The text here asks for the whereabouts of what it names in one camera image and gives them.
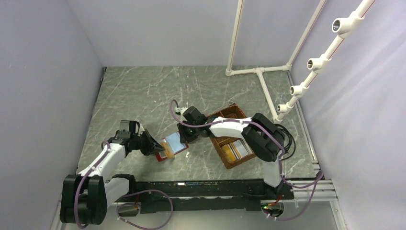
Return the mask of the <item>red leather card holder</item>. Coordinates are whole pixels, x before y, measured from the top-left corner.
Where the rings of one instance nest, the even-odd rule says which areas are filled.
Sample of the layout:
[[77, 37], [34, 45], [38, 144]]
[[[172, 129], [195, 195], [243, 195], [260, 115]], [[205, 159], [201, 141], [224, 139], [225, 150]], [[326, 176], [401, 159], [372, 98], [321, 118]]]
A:
[[[175, 155], [176, 155], [176, 154], [178, 154], [178, 153], [180, 153], [180, 152], [186, 150], [186, 149], [189, 147], [188, 144], [184, 144], [184, 143], [181, 143], [181, 142], [180, 142], [180, 134], [179, 134], [179, 131], [177, 131], [177, 132], [175, 132], [175, 133], [172, 133], [172, 134], [170, 134], [170, 135], [166, 136], [165, 138], [162, 138], [162, 139], [160, 139], [160, 140], [158, 141], [159, 144], [160, 144], [161, 142], [167, 142], [167, 143], [170, 145], [170, 147], [171, 147], [171, 149], [172, 149], [172, 151], [173, 151], [173, 153], [174, 153], [174, 158], [175, 158]], [[159, 157], [159, 153], [160, 153], [160, 152], [157, 152], [157, 153], [155, 154], [156, 159], [157, 159], [158, 162], [161, 162], [161, 161], [164, 161], [164, 160], [169, 159], [169, 158], [161, 159], [161, 158]]]

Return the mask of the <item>orange credit card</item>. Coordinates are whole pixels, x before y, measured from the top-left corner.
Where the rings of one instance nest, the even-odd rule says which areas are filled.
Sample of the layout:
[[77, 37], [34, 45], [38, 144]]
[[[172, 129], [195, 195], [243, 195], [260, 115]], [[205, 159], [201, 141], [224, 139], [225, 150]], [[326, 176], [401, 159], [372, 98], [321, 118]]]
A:
[[161, 142], [160, 145], [164, 148], [164, 150], [159, 153], [161, 159], [174, 158], [174, 153], [167, 142]]

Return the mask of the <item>white card stack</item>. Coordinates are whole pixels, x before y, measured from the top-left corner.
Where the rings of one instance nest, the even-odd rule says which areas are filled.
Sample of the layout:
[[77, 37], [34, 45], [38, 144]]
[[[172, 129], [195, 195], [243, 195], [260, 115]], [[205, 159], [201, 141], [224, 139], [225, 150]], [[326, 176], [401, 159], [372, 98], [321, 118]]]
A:
[[244, 139], [238, 139], [221, 147], [228, 162], [235, 162], [253, 154], [253, 150]]

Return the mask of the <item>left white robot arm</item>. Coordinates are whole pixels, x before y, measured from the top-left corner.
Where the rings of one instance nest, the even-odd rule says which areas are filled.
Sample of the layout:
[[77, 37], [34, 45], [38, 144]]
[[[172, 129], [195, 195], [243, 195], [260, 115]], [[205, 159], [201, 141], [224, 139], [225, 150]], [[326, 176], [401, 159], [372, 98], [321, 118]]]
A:
[[113, 171], [134, 150], [149, 156], [164, 151], [150, 133], [135, 120], [122, 120], [113, 137], [101, 144], [101, 153], [84, 170], [69, 174], [63, 181], [59, 219], [83, 229], [101, 224], [108, 207], [123, 198], [132, 201], [138, 188], [130, 174]]

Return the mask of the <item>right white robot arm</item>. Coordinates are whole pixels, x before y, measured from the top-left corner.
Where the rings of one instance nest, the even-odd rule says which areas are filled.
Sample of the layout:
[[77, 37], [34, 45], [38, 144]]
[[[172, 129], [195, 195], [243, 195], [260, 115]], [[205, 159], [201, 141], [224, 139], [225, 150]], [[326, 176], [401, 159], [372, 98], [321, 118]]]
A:
[[279, 163], [285, 153], [285, 137], [278, 134], [276, 125], [261, 113], [248, 118], [206, 117], [191, 106], [183, 112], [181, 121], [171, 110], [173, 118], [183, 127], [201, 137], [239, 138], [245, 140], [253, 153], [262, 161], [264, 170], [264, 194], [270, 199], [282, 193], [282, 167]]

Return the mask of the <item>brown woven basket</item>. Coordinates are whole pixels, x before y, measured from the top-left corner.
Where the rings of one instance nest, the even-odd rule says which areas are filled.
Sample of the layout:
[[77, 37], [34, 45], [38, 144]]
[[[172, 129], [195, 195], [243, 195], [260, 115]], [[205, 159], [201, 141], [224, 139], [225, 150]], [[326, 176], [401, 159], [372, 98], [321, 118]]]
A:
[[[231, 119], [240, 119], [240, 118], [246, 118], [247, 116], [245, 115], [245, 113], [241, 110], [241, 108], [237, 105], [234, 104], [233, 106], [228, 106], [218, 112], [215, 112], [212, 115], [217, 115], [217, 116], [221, 116], [224, 118], [231, 118]], [[253, 153], [247, 157], [242, 158], [241, 160], [235, 161], [235, 162], [228, 162], [224, 152], [221, 150], [221, 147], [232, 143], [236, 140], [238, 140], [240, 138], [234, 138], [234, 137], [215, 137], [215, 138], [210, 138], [214, 149], [216, 150], [218, 156], [220, 157], [223, 165], [225, 166], [226, 169], [232, 169], [238, 165], [241, 165], [253, 158], [256, 157], [256, 155]]]

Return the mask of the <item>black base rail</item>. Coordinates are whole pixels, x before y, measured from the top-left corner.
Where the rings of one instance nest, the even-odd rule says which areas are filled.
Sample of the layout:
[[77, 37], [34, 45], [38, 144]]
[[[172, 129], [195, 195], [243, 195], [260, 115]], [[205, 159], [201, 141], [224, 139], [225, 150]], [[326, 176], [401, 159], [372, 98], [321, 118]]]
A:
[[161, 211], [231, 210], [260, 211], [265, 203], [291, 201], [293, 189], [272, 188], [263, 179], [136, 182], [135, 191], [118, 203], [139, 204], [142, 214]]

